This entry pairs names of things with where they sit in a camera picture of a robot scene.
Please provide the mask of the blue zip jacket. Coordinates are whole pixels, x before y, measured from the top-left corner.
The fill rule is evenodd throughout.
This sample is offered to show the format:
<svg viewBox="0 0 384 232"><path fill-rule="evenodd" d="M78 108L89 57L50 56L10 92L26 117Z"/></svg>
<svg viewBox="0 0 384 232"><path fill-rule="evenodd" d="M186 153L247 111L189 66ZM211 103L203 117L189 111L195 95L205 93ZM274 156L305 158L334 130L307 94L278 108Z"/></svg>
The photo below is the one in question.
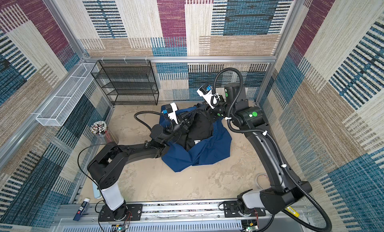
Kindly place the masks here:
<svg viewBox="0 0 384 232"><path fill-rule="evenodd" d="M213 121L203 107L198 103L176 112L177 115L185 112L196 114L189 132L177 135L170 142L170 150L162 157L162 161L174 172L181 172L190 166L215 164L231 155L230 133L221 119Z"/></svg>

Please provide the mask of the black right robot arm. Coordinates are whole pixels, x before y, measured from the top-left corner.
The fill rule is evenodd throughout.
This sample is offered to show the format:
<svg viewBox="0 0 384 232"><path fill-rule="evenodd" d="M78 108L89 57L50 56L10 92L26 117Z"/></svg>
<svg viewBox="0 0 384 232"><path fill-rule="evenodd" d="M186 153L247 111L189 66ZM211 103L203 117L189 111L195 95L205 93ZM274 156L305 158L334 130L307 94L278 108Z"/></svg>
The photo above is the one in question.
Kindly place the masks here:
<svg viewBox="0 0 384 232"><path fill-rule="evenodd" d="M257 107L250 107L244 95L244 80L238 69L229 67L221 70L215 77L226 72L238 75L239 82L229 86L229 94L222 97L217 94L213 86L207 100L212 115L221 116L227 122L228 128L234 133L243 134L255 149L270 181L270 187L260 191L248 190L237 196L239 214L243 217L250 216L256 208L265 209L271 218L260 230L264 232L272 224L275 215L282 212L288 217L315 232L330 232L332 222L321 205L310 195L312 186L308 181L303 181L294 172L285 159L281 149L271 134L269 123L263 111ZM288 207L302 198L317 209L325 221L322 228L310 225L293 215Z"/></svg>

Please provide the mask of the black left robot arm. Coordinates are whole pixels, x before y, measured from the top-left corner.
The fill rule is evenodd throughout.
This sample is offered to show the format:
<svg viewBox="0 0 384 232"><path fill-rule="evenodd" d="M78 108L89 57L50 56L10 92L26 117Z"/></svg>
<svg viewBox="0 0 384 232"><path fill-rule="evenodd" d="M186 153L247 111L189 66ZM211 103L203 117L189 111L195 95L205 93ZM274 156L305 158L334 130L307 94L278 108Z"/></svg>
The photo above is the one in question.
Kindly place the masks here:
<svg viewBox="0 0 384 232"><path fill-rule="evenodd" d="M115 142L104 144L103 149L89 162L86 174L97 185L104 199L105 205L99 213L101 218L105 221L126 221L129 218L129 209L118 186L124 167L139 160L165 156L174 139L189 132L196 109L194 106L176 112L167 105L158 113L165 124L150 128L150 141L134 145L118 145Z"/></svg>

